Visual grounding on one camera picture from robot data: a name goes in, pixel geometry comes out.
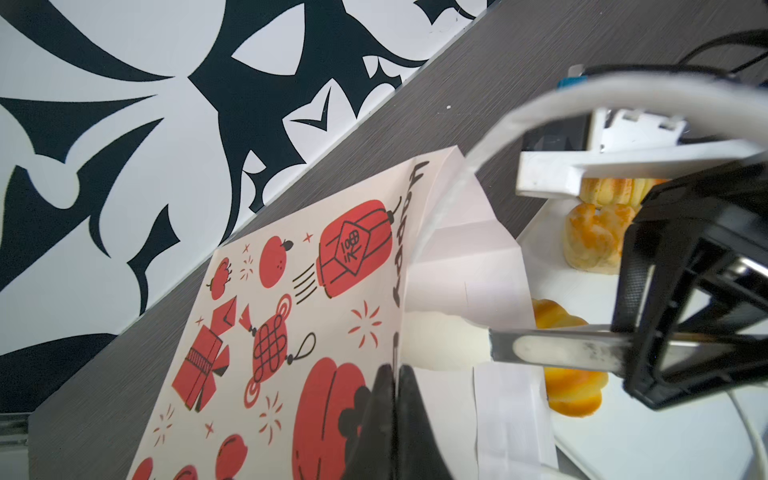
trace pastry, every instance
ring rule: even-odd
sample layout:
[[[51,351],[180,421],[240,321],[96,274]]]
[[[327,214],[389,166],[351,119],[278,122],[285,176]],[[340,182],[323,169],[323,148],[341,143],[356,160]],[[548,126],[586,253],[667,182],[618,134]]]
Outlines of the pastry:
[[[624,204],[638,210],[650,189],[665,181],[660,178],[585,178],[581,180],[579,198],[598,208]]]
[[[563,254],[575,269],[617,275],[624,233],[636,212],[628,205],[576,206],[565,218]]]
[[[533,302],[536,328],[562,328],[587,325],[584,319],[569,315],[565,309],[552,300]],[[601,389],[608,383],[605,372],[585,370],[544,368],[549,407],[562,415],[585,417],[595,413],[603,402]]]

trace white cable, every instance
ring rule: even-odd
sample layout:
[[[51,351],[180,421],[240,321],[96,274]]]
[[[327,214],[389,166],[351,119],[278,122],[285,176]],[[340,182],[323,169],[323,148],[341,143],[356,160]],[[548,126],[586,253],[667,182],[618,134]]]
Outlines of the white cable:
[[[757,468],[757,478],[762,480],[768,480],[768,454],[766,454],[766,447],[763,444],[763,438],[755,428],[755,425],[746,416],[746,412],[741,407],[739,399],[736,398],[736,393],[733,390],[727,392],[730,401],[733,402],[733,407],[736,409],[736,413],[739,414],[741,422],[746,429],[746,435],[750,438],[750,444],[752,450],[755,452],[755,465]]]

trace gray wood-grain surface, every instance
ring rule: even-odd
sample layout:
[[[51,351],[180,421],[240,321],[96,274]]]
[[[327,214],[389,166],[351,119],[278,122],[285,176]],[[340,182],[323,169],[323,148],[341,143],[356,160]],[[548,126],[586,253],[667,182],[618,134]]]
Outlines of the gray wood-grain surface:
[[[468,151],[502,114],[551,90],[572,64],[673,62],[706,40],[767,21],[759,0],[499,0],[240,235],[414,155],[453,144]],[[755,53],[721,48],[700,60],[735,66]],[[756,70],[750,77],[768,77]],[[478,175],[515,236],[542,203],[515,196],[518,151],[510,147]],[[31,478],[125,478],[205,268],[31,416]]]

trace white tray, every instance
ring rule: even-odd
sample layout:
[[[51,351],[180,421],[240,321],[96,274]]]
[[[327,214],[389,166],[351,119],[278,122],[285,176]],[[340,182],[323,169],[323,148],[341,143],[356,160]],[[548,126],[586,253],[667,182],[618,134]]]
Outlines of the white tray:
[[[560,303],[589,323],[610,323],[618,276],[570,268],[562,254],[563,223],[577,200],[548,200],[518,237],[534,298]],[[768,330],[766,322],[759,325]],[[552,413],[558,446],[593,480],[712,478],[739,480],[752,458],[744,427],[725,394],[653,412],[611,375],[593,416]],[[768,389],[737,393],[760,432],[768,427]]]

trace black cable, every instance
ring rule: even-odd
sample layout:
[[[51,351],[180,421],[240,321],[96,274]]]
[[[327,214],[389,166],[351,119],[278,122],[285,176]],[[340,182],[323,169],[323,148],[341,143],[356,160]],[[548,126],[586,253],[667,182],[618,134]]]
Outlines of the black cable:
[[[738,31],[722,37],[709,40],[707,43],[699,45],[687,55],[683,56],[678,65],[685,65],[691,58],[710,48],[720,47],[721,45],[745,45],[747,47],[768,48],[768,30],[761,28],[758,30]]]
[[[587,67],[584,75],[600,75],[614,73],[618,71],[662,71],[667,73],[698,73],[713,75],[714,77],[733,80],[730,72],[722,68],[707,67],[704,65],[644,65],[644,64],[615,64],[615,65],[595,65]]]
[[[750,61],[745,61],[744,63],[742,63],[738,67],[736,67],[733,70],[731,70],[730,73],[739,73],[743,69],[749,68],[752,65],[756,64],[758,61],[765,60],[766,58],[768,58],[768,50],[764,51],[760,55],[757,55],[755,58],[753,58]]]
[[[706,137],[680,138],[677,141],[681,145],[691,145],[691,144],[705,144],[711,141],[722,141],[722,140],[727,140],[727,138],[723,137],[722,135],[707,135]]]

